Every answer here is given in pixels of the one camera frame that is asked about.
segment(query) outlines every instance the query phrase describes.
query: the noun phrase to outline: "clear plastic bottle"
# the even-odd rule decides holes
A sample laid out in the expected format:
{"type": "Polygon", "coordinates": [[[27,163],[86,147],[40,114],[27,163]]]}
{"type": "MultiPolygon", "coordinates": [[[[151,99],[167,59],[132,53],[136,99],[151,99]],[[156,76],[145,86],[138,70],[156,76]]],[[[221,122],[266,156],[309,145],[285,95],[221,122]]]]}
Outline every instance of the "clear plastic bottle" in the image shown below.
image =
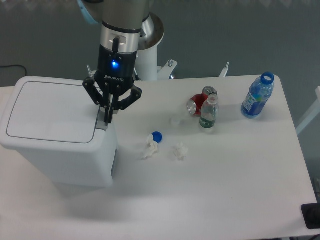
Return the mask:
{"type": "Polygon", "coordinates": [[[205,129],[210,129],[215,125],[218,115],[218,96],[210,94],[201,108],[200,125],[205,129]]]}
{"type": "Polygon", "coordinates": [[[265,72],[251,85],[246,99],[242,103],[241,112],[248,119],[259,116],[274,90],[275,76],[265,72]]]}

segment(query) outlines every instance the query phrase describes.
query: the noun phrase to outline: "red soda can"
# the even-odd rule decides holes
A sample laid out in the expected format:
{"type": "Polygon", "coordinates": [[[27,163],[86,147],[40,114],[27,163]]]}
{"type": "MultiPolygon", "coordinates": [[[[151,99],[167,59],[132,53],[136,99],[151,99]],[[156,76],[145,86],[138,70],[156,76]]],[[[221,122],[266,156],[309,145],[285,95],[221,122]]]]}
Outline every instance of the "red soda can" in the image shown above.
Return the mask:
{"type": "Polygon", "coordinates": [[[201,107],[210,94],[218,94],[212,86],[205,86],[201,94],[194,95],[186,104],[186,109],[190,115],[201,115],[201,107]]]}

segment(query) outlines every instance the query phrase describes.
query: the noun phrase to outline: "blue bottle label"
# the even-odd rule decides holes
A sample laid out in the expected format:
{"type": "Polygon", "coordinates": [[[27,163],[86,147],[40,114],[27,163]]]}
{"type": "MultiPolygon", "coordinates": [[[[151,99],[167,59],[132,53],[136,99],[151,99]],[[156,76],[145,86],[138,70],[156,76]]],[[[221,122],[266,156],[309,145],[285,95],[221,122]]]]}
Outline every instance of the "blue bottle label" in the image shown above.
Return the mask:
{"type": "Polygon", "coordinates": [[[251,92],[249,92],[242,104],[242,109],[246,112],[246,114],[250,116],[256,116],[261,113],[267,101],[268,100],[262,101],[262,96],[252,95],[251,92]]]}

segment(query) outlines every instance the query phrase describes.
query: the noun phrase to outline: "blue bottle cap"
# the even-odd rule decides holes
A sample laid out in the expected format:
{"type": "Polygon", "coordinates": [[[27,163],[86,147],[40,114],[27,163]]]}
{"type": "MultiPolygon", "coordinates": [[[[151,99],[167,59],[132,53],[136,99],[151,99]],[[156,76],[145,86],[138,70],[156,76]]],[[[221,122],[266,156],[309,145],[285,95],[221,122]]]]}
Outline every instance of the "blue bottle cap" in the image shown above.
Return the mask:
{"type": "Polygon", "coordinates": [[[158,131],[154,131],[152,133],[153,141],[157,142],[158,144],[162,141],[162,134],[158,131]]]}
{"type": "Polygon", "coordinates": [[[265,85],[270,85],[274,82],[275,76],[273,73],[267,71],[264,74],[261,75],[261,82],[265,85]]]}

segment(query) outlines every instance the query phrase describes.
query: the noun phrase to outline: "blue led light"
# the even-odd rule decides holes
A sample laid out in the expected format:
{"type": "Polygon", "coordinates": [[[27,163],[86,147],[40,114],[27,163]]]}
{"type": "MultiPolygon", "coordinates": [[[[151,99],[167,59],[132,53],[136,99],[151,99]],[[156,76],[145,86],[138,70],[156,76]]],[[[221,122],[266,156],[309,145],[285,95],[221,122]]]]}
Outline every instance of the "blue led light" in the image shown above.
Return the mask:
{"type": "Polygon", "coordinates": [[[117,63],[116,61],[112,61],[112,67],[113,67],[114,69],[119,68],[119,63],[117,63]]]}

